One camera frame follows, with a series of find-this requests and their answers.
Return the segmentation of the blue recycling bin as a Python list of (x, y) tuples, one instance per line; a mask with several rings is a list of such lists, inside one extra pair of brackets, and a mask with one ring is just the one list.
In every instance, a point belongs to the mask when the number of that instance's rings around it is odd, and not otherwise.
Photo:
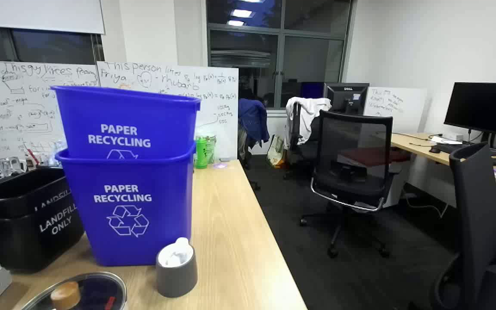
[(68, 150), (80, 158), (168, 158), (195, 139), (192, 96), (102, 86), (54, 86)]
[(154, 265), (192, 236), (194, 153), (168, 158), (77, 158), (58, 153), (99, 265)]

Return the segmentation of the blue jacket on chair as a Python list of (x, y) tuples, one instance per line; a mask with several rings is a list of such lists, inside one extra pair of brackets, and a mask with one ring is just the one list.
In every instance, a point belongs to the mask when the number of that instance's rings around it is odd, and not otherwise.
[(238, 120), (249, 136), (251, 146), (269, 141), (268, 108), (261, 100), (242, 98)]

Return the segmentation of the green soap bottle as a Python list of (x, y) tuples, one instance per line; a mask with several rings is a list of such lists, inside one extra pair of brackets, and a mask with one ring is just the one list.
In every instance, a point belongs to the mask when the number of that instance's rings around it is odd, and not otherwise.
[(197, 155), (195, 167), (206, 169), (214, 162), (218, 139), (214, 136), (199, 136), (197, 138)]

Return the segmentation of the white cloth on chair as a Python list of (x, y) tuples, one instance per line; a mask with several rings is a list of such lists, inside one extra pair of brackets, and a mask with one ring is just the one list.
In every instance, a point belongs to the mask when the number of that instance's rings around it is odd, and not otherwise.
[(321, 115), (323, 110), (331, 108), (330, 98), (304, 98), (304, 96), (292, 96), (287, 102), (287, 114), (290, 120), (295, 120), (295, 105), (300, 105), (300, 120), (299, 120), (299, 133), (294, 136), (297, 145), (304, 145), (313, 136), (313, 122), (316, 117)]

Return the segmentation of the black mesh office chair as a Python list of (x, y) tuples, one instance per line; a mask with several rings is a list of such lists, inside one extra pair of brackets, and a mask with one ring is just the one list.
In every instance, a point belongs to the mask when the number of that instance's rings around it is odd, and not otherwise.
[(311, 191), (330, 207), (380, 212), (393, 184), (392, 117), (323, 112)]

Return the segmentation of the small monitor by window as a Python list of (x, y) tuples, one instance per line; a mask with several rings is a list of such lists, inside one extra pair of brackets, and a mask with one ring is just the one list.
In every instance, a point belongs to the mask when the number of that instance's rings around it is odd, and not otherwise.
[(331, 100), (333, 112), (362, 115), (368, 89), (369, 83), (338, 83), (326, 86), (326, 96)]

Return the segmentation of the grey cup with white lid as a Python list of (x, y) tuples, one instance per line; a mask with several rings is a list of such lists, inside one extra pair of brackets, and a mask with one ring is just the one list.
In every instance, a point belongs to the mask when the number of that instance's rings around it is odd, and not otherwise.
[(199, 282), (197, 251), (189, 238), (178, 238), (158, 255), (158, 291), (168, 298), (190, 293)]

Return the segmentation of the small far whiteboard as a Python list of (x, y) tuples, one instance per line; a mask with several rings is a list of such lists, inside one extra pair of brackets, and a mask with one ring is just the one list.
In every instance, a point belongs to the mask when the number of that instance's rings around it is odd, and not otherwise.
[(366, 115), (392, 117), (395, 133), (419, 133), (428, 103), (421, 88), (371, 86), (366, 98)]

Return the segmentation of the wooden side desk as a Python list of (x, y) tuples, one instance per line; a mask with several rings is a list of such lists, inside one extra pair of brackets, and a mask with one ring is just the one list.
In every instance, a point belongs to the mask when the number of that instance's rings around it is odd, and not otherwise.
[(426, 157), (431, 162), (449, 165), (450, 155), (445, 151), (433, 153), (431, 148), (435, 146), (435, 141), (426, 133), (416, 133), (416, 134), (402, 134), (395, 133), (392, 136), (392, 145), (395, 148), (406, 150), (414, 155)]

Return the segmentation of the black keyboard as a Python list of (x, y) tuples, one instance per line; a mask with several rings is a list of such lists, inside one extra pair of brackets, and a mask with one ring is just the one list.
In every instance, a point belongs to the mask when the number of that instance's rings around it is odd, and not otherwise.
[(454, 153), (459, 148), (471, 146), (471, 143), (464, 145), (449, 145), (449, 143), (437, 143), (430, 148), (431, 153)]

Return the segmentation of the white pot with glass lid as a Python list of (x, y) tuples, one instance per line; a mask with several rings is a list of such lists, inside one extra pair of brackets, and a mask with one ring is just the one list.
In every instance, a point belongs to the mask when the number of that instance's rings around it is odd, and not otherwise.
[(128, 289), (118, 274), (87, 272), (46, 288), (21, 310), (128, 310)]

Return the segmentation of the black landfill bin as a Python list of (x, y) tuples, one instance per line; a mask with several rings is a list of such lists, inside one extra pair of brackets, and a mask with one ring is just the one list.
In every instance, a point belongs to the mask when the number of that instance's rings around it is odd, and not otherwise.
[(63, 169), (0, 181), (0, 265), (39, 272), (85, 234)]

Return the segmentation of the large left whiteboard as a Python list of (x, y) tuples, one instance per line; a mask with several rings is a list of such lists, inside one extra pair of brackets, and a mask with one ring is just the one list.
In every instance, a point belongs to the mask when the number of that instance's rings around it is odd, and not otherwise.
[(96, 65), (0, 62), (0, 158), (51, 158), (66, 146), (54, 86), (97, 86)]

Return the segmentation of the black computer monitor right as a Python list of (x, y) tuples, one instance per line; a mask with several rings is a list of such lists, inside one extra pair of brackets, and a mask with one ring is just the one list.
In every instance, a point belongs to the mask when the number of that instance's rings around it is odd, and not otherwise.
[(496, 134), (496, 83), (455, 83), (445, 122)]

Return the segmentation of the dark grey office chair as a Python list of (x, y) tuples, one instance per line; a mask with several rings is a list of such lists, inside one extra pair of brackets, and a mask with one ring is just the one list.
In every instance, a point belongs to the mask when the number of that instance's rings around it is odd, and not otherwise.
[(461, 246), (433, 282), (435, 310), (496, 310), (496, 177), (486, 143), (450, 155)]

